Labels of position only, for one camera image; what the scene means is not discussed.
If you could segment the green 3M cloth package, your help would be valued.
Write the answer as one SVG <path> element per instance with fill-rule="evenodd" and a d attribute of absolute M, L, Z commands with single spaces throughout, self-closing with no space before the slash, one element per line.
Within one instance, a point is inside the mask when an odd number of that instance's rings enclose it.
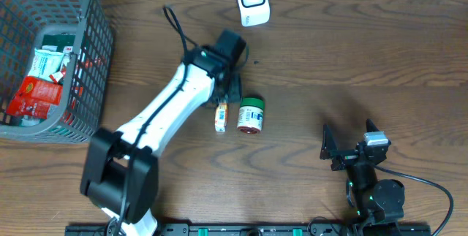
<path fill-rule="evenodd" d="M 45 35 L 41 48 L 53 52 L 68 53 L 72 50 L 74 42 L 74 34 Z"/>

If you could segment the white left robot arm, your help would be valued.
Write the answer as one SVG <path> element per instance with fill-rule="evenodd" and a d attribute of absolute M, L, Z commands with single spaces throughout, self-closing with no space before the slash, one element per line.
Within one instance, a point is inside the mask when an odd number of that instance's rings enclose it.
<path fill-rule="evenodd" d="M 237 63 L 246 49 L 240 35 L 224 30 L 214 45 L 187 51 L 171 81 L 132 120 L 91 136 L 80 193 L 110 216 L 102 234 L 155 233 L 159 157 L 198 107 L 241 98 Z"/>

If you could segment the small orange white box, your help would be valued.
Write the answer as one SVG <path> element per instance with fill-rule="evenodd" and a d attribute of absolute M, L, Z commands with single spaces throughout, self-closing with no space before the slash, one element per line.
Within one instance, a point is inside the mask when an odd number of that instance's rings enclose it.
<path fill-rule="evenodd" d="M 217 132 L 225 132 L 227 126 L 228 104 L 220 102 L 215 110 L 214 128 Z"/>

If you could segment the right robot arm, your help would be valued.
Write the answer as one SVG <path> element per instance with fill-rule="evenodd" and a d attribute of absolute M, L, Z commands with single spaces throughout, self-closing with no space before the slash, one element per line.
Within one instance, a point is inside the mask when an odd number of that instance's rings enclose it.
<path fill-rule="evenodd" d="M 404 185 L 394 179 L 378 179 L 375 169 L 387 159 L 391 141 L 371 120 L 366 120 L 363 140 L 353 149 L 340 150 L 331 128 L 323 126 L 320 159 L 331 160 L 333 171 L 346 171 L 348 188 L 360 218 L 367 223 L 386 224 L 404 216 Z"/>

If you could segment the white teal wipes packet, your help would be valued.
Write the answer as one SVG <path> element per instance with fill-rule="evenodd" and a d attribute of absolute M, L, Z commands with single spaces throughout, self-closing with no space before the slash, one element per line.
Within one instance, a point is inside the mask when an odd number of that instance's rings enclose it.
<path fill-rule="evenodd" d="M 52 82 L 50 76 L 61 67 L 65 54 L 44 49 L 35 49 L 28 76 Z"/>

